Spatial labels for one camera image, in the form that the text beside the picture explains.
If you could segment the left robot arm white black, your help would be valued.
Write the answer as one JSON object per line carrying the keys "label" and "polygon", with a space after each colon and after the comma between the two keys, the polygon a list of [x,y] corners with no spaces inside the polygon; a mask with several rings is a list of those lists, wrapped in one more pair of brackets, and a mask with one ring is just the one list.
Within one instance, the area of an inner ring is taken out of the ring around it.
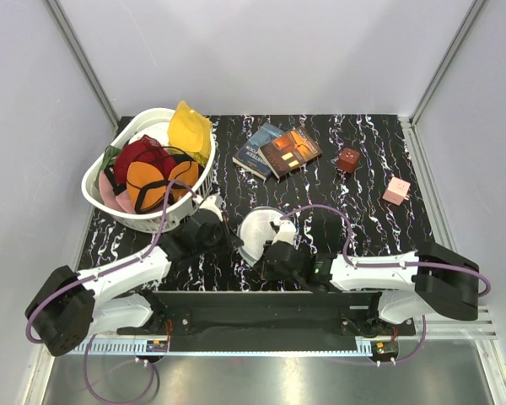
{"label": "left robot arm white black", "polygon": [[200,255],[230,253],[243,244],[223,216],[202,208],[134,255],[79,272],[60,266],[27,306],[25,335],[58,357],[71,352],[88,335],[124,327],[155,334],[164,327],[165,313],[155,307],[154,300],[127,292],[163,280],[173,268]]}

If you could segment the white plastic laundry basket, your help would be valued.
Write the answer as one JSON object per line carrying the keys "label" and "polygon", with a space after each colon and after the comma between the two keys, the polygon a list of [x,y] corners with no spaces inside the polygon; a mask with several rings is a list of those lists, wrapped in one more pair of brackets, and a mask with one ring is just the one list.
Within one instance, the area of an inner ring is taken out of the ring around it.
{"label": "white plastic laundry basket", "polygon": [[[161,133],[166,134],[174,114],[174,110],[167,108],[152,108],[140,112],[129,121],[124,121],[121,124],[117,136],[108,148],[122,149],[131,139],[137,135],[143,135],[146,129],[153,125],[161,126]],[[214,128],[211,129],[209,141],[210,154],[207,165],[192,187],[196,195],[192,197],[188,194],[167,208],[163,227],[164,232],[176,228],[182,220],[193,215],[198,210],[201,200],[208,197],[212,189],[213,164],[217,149]],[[137,214],[132,209],[129,197],[125,197],[124,201],[117,197],[112,191],[111,182],[105,179],[104,158],[105,156],[102,154],[85,172],[81,182],[84,198],[94,207],[108,213],[115,221],[127,228],[148,234],[156,233],[160,226],[162,213],[155,211]]]}

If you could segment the dark red cube adapter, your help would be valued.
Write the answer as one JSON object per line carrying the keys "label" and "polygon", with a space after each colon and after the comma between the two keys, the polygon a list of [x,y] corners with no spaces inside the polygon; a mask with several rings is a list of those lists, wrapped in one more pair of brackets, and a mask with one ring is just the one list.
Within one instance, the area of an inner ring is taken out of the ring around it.
{"label": "dark red cube adapter", "polygon": [[354,149],[344,148],[339,154],[337,168],[345,173],[353,173],[358,165],[361,154]]}

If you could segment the yellow bra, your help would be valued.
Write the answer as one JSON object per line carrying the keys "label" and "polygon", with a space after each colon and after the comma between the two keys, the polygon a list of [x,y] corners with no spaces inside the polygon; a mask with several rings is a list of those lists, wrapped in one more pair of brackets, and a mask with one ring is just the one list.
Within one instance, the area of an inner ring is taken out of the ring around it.
{"label": "yellow bra", "polygon": [[208,159],[211,153],[211,134],[212,122],[193,110],[184,100],[180,101],[169,124],[170,145]]}

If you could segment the orange dark paperback book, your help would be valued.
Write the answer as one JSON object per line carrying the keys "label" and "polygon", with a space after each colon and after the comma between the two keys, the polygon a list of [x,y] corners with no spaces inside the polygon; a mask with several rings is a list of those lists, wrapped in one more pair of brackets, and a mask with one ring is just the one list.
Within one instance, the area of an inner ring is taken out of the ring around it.
{"label": "orange dark paperback book", "polygon": [[304,127],[297,127],[261,146],[258,154],[278,179],[307,165],[322,155],[322,150]]}

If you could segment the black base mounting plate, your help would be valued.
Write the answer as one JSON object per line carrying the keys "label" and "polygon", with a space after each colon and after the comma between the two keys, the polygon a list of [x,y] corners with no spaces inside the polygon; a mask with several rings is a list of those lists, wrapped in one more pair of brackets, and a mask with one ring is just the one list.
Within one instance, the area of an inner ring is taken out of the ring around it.
{"label": "black base mounting plate", "polygon": [[376,293],[158,292],[150,327],[122,327],[121,335],[170,333],[174,354],[215,352],[275,355],[357,349],[357,338],[412,337],[413,321],[374,319]]}

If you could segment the orange black bra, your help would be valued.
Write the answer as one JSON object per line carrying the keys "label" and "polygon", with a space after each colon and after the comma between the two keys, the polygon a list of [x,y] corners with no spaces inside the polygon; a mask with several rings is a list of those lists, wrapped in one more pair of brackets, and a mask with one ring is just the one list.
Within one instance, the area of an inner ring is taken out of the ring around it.
{"label": "orange black bra", "polygon": [[193,187],[204,167],[187,154],[171,154],[162,158],[130,163],[126,186],[137,214],[150,213],[163,204],[164,194],[172,180]]}

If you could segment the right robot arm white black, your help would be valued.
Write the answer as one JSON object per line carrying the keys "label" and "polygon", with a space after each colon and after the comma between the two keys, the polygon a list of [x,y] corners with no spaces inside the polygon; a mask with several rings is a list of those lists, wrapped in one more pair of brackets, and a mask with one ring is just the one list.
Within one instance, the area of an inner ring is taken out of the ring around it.
{"label": "right robot arm white black", "polygon": [[254,260],[266,281],[288,280],[315,293],[371,290],[366,324],[376,334],[416,316],[478,317],[479,267],[435,242],[395,256],[310,255],[287,242],[266,243]]}

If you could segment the blue paperback book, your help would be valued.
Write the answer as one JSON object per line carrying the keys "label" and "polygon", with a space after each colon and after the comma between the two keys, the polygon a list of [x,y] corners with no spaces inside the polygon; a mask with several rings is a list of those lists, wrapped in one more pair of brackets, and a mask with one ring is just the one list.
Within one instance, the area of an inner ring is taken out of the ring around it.
{"label": "blue paperback book", "polygon": [[280,128],[273,126],[269,122],[264,123],[236,152],[232,158],[233,162],[263,181],[266,181],[272,174],[272,171],[265,160],[258,154],[258,151],[261,146],[270,143],[283,134],[284,131]]}

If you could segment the pink cube adapter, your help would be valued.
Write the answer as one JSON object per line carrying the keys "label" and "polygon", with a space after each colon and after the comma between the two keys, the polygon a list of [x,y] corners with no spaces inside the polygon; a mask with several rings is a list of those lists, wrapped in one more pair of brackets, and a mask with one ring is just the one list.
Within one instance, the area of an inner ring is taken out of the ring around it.
{"label": "pink cube adapter", "polygon": [[392,177],[382,198],[388,203],[400,206],[407,199],[411,184],[398,177]]}

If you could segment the pink garment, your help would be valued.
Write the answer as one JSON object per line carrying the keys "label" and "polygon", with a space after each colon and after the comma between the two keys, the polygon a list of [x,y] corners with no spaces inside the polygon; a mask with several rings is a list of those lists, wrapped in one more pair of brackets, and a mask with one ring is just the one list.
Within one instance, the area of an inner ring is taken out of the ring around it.
{"label": "pink garment", "polygon": [[121,213],[136,213],[127,189],[119,194],[115,194],[111,182],[104,171],[101,171],[99,174],[98,186],[102,201],[107,208]]}

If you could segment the white mesh laundry bag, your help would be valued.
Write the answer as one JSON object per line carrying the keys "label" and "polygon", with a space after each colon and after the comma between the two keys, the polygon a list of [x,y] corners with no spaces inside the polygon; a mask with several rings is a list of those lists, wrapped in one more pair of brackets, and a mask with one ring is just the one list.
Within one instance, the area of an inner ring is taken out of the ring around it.
{"label": "white mesh laundry bag", "polygon": [[275,232],[270,222],[283,219],[283,212],[271,207],[254,208],[245,217],[238,228],[238,236],[244,245],[238,249],[245,262],[254,267],[261,258],[265,244],[272,244]]}

